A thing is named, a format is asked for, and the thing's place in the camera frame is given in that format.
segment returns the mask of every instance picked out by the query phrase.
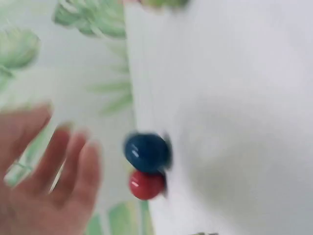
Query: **red ball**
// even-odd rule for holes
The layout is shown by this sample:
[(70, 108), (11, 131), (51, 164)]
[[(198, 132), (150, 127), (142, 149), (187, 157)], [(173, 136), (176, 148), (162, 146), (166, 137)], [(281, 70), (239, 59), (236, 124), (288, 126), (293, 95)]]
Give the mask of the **red ball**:
[(129, 188), (136, 198), (150, 200), (164, 190), (164, 177), (161, 173), (150, 174), (136, 170), (130, 176)]

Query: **finger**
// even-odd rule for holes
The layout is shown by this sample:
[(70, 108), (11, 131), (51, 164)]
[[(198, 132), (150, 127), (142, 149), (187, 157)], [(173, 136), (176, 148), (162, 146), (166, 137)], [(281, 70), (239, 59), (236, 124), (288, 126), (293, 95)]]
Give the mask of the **finger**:
[(51, 119), (51, 105), (31, 110), (0, 114), (0, 174), (5, 175), (13, 162)]
[(57, 176), (69, 141), (68, 125), (55, 130), (39, 164), (26, 179), (16, 186), (16, 190), (24, 190), (32, 195), (48, 193)]
[(79, 154), (86, 142), (87, 134), (85, 132), (74, 134), (70, 139), (61, 176), (48, 196), (52, 203), (63, 205), (72, 193), (77, 178)]
[(85, 145), (78, 164), (75, 187), (63, 209), (70, 216), (76, 216), (78, 223), (87, 223), (101, 184), (98, 145), (95, 143)]

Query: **green leaf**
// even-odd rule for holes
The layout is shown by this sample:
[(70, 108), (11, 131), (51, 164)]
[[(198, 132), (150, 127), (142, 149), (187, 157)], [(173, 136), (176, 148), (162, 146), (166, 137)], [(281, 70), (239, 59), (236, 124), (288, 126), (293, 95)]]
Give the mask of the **green leaf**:
[(14, 78), (13, 73), (6, 67), (0, 65), (0, 79), (11, 79), (11, 78)]
[(110, 92), (119, 92), (119, 91), (131, 91), (131, 83), (129, 81), (114, 82), (107, 84), (96, 84), (88, 87), (89, 92), (93, 93), (110, 93)]
[(27, 169), (21, 167), (14, 176), (6, 180), (7, 184), (9, 186), (15, 186), (18, 182), (21, 181), (21, 179), (25, 176), (26, 173), (27, 173)]
[(99, 215), (95, 215), (88, 223), (85, 235), (103, 235)]
[(108, 106), (101, 111), (101, 114), (108, 115), (123, 110), (123, 108), (129, 106), (133, 101), (131, 93), (123, 95), (116, 101), (111, 102)]
[(142, 219), (142, 235), (153, 235), (152, 220), (149, 213), (149, 204), (147, 201), (139, 201)]
[(118, 204), (109, 211), (111, 235), (138, 235), (136, 201)]
[(123, 11), (117, 6), (117, 3), (106, 0), (59, 1), (53, 21), (75, 27), (88, 36), (125, 38)]
[(69, 14), (69, 12), (61, 4), (58, 4), (52, 20), (56, 24), (70, 26), (80, 20), (80, 15), (78, 13)]
[(111, 68), (117, 72), (123, 73), (123, 74), (129, 74), (129, 66), (128, 64), (119, 65), (119, 66), (111, 66)]
[(27, 165), (31, 165), (33, 163), (34, 158), (36, 157), (37, 152), (43, 146), (44, 141), (47, 139), (47, 128), (41, 131), (41, 133), (36, 137), (35, 140), (30, 144), (30, 146), (25, 151), (25, 162)]
[(0, 65), (20, 69), (37, 57), (40, 40), (27, 29), (10, 28), (0, 32)]

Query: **blue bead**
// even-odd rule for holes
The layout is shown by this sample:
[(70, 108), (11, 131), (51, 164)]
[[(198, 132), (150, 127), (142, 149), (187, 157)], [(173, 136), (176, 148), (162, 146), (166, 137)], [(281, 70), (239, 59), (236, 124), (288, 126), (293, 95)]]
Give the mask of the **blue bead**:
[(137, 170), (145, 173), (162, 170), (170, 159), (167, 143), (155, 134), (130, 135), (125, 141), (124, 154)]

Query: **patterned fabric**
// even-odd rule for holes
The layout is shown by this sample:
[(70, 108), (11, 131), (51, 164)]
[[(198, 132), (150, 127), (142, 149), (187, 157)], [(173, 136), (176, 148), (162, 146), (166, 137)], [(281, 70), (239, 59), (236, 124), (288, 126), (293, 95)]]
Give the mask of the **patterned fabric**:
[(15, 185), (35, 166), (53, 129), (87, 127), (104, 147), (105, 180), (86, 235), (152, 235), (147, 202), (127, 188), (122, 154), (134, 129), (125, 24), (114, 0), (0, 0), (0, 108), (52, 100), (48, 127), (11, 168)]

